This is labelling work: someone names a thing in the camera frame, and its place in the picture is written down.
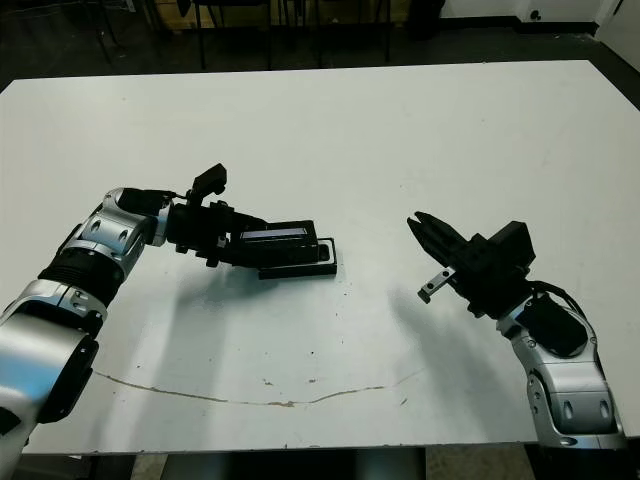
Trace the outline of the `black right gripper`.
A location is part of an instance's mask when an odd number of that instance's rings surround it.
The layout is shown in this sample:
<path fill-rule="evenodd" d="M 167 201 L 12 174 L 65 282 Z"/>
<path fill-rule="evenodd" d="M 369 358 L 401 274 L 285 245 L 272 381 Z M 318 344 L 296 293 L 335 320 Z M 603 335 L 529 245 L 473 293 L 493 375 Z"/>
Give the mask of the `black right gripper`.
<path fill-rule="evenodd" d="M 466 240 L 446 222 L 420 211 L 407 224 L 420 247 L 443 267 L 418 290 L 424 302 L 448 284 L 468 301 L 475 317 L 499 319 L 530 295 L 526 276 L 532 241 L 527 232 L 499 232 L 489 239 L 476 234 Z"/>

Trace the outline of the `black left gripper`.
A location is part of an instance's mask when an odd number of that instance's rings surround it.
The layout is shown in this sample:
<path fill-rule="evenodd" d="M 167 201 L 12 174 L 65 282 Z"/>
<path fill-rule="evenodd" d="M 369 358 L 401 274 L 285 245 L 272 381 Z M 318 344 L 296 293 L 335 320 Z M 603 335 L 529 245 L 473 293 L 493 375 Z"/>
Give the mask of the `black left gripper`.
<path fill-rule="evenodd" d="M 168 214 L 166 240 L 175 245 L 178 253 L 194 251 L 198 258 L 206 260 L 207 267 L 215 268 L 222 262 L 257 269 L 260 254 L 251 248 L 225 247 L 226 237 L 237 230 L 266 230 L 268 226 L 267 221 L 237 212 L 224 202 L 208 207 L 174 204 Z"/>

